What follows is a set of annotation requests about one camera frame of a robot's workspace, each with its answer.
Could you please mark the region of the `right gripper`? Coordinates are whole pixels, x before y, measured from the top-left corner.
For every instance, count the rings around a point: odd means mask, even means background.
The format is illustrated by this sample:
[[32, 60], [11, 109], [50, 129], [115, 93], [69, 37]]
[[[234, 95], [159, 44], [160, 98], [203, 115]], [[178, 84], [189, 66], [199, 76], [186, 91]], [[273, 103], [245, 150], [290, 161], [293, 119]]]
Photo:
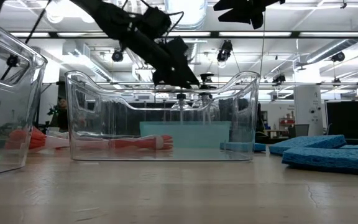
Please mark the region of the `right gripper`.
[[[285, 0], [250, 0], [250, 15], [242, 12], [227, 11], [218, 17], [219, 22], [251, 22], [254, 29], [261, 28], [264, 24], [264, 12], [267, 6], [275, 4], [284, 4]], [[243, 10], [247, 7], [247, 0], [219, 0], [214, 6], [215, 11], [228, 9]]]

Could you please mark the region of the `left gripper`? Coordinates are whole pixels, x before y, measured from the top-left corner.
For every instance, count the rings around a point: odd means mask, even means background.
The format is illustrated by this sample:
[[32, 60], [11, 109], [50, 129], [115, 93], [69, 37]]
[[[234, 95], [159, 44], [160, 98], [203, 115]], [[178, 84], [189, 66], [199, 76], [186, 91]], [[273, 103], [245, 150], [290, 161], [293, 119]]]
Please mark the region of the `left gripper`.
[[200, 82], [188, 65], [185, 55], [188, 47], [180, 36], [174, 37], [167, 42], [160, 40], [158, 45], [168, 54], [170, 70], [158, 69], [154, 71], [154, 85], [164, 83], [186, 89], [190, 89], [192, 85], [200, 85]]

